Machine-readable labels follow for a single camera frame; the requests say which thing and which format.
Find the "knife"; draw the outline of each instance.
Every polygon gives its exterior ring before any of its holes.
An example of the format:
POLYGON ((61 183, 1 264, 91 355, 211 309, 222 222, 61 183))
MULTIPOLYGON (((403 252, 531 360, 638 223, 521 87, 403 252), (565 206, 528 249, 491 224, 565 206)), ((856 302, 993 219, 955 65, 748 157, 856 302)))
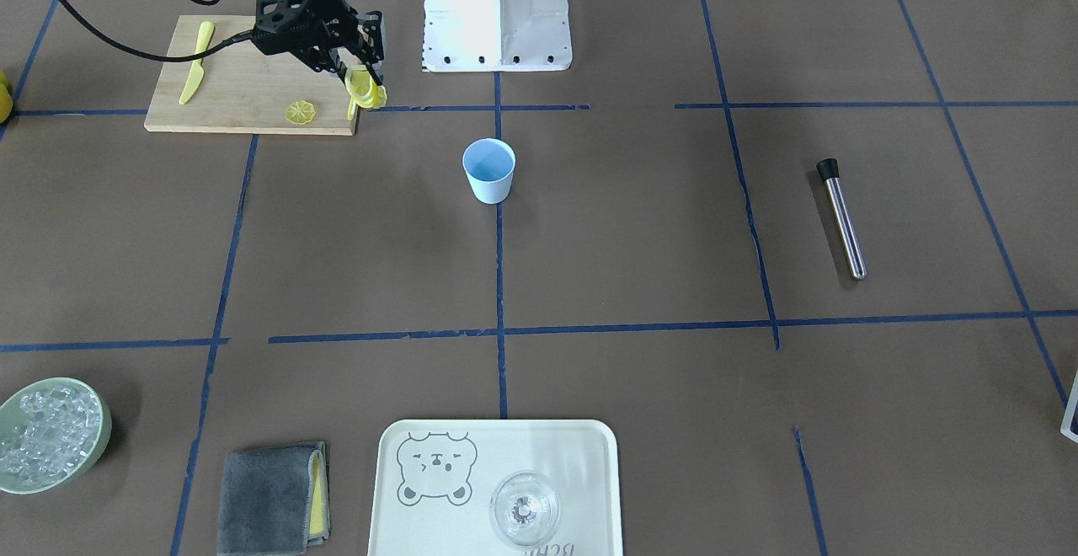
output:
MULTIPOLYGON (((209 46, 210 38, 213 37, 213 23, 204 22, 198 27, 198 41, 195 42, 195 54, 199 54, 209 46)), ((203 77, 206 75, 206 70, 203 69, 201 58, 191 61, 191 71, 188 72, 188 83, 183 85, 183 92, 180 93, 180 105, 184 105, 191 100, 195 92, 198 91, 198 84, 202 84, 203 77)))

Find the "white metal bracket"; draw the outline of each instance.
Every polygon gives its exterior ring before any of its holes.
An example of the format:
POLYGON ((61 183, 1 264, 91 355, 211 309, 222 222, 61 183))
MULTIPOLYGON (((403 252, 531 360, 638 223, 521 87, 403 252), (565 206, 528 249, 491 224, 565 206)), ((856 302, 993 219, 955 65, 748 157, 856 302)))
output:
POLYGON ((572 64, 568 0, 425 0, 429 71, 557 71, 572 64))

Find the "towel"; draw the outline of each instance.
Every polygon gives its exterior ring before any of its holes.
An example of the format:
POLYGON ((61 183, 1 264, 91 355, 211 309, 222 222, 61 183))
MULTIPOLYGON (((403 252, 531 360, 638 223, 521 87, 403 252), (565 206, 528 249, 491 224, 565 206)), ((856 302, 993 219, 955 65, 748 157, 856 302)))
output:
POLYGON ((286 556, 329 539, 326 442, 229 454, 221 484, 219 556, 286 556))

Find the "cartoon bear face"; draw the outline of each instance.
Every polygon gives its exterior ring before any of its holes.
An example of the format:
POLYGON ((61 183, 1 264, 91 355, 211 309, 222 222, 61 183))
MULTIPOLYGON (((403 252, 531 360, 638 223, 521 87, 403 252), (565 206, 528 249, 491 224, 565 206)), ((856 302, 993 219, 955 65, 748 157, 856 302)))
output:
POLYGON ((453 505, 468 503, 468 477, 475 456, 475 443, 467 434, 460 439, 447 433, 428 433, 419 439, 409 434, 397 449, 402 481, 397 498, 404 505, 415 505, 425 497, 444 497, 453 505))

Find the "cup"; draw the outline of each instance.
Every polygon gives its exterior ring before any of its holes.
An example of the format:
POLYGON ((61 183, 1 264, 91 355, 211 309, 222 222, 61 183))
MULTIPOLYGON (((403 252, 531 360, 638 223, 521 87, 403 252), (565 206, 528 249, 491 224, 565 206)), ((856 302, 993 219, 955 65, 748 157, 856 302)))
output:
POLYGON ((509 195, 516 168, 516 154, 507 142, 500 139, 480 139, 465 150, 462 164, 479 201, 497 204, 509 195))

